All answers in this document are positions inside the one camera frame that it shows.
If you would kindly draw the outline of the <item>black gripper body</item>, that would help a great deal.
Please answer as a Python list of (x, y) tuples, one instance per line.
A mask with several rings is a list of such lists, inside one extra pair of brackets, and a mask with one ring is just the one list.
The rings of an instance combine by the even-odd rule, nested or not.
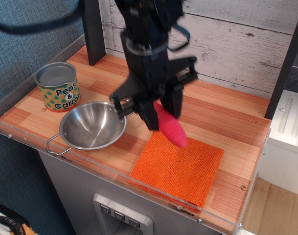
[(110, 96), (119, 117), (135, 112), (135, 99), (160, 99), (165, 89), (178, 84), (184, 85), (197, 79), (195, 56), (169, 60), (166, 50), (141, 56), (126, 54), (129, 68), (127, 80)]

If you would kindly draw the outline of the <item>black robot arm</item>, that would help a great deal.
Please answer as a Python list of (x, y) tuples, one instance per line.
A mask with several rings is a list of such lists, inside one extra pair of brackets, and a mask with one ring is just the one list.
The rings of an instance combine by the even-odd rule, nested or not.
[[(159, 129), (154, 101), (173, 117), (181, 114), (183, 87), (197, 79), (195, 56), (170, 60), (168, 51), (188, 45), (190, 33), (177, 24), (183, 15), (180, 0), (117, 0), (125, 21), (120, 38), (129, 69), (127, 80), (110, 96), (118, 117), (139, 114), (150, 130)], [(175, 29), (187, 42), (170, 48), (169, 32)]]

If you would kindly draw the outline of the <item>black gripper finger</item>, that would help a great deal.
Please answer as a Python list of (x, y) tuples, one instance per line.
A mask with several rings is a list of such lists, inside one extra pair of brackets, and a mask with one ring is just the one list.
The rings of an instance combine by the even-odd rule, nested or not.
[(165, 95), (162, 98), (162, 106), (173, 117), (178, 118), (181, 115), (183, 101), (183, 85), (170, 86), (165, 89)]
[(135, 112), (139, 114), (149, 130), (159, 130), (153, 99), (135, 99)]

